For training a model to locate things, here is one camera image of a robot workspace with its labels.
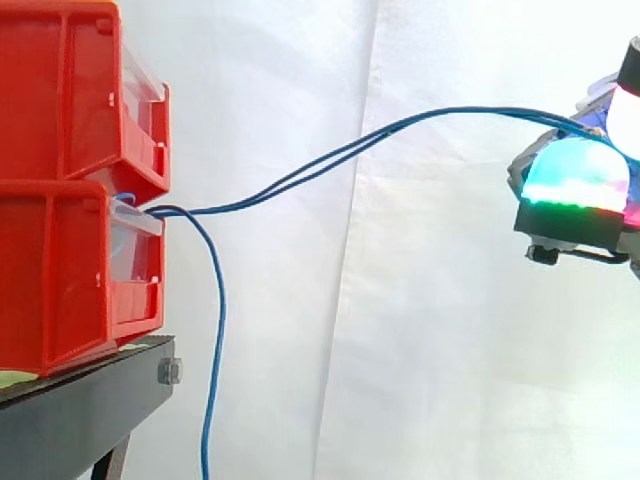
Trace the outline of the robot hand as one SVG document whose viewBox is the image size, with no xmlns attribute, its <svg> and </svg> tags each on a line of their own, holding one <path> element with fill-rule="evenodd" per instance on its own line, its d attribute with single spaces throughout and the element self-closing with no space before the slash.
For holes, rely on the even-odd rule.
<svg viewBox="0 0 640 480">
<path fill-rule="evenodd" d="M 518 199 L 514 229 L 529 260 L 562 255 L 639 270 L 639 39 L 617 72 L 589 90 L 572 118 L 551 129 L 508 167 Z"/>
</svg>

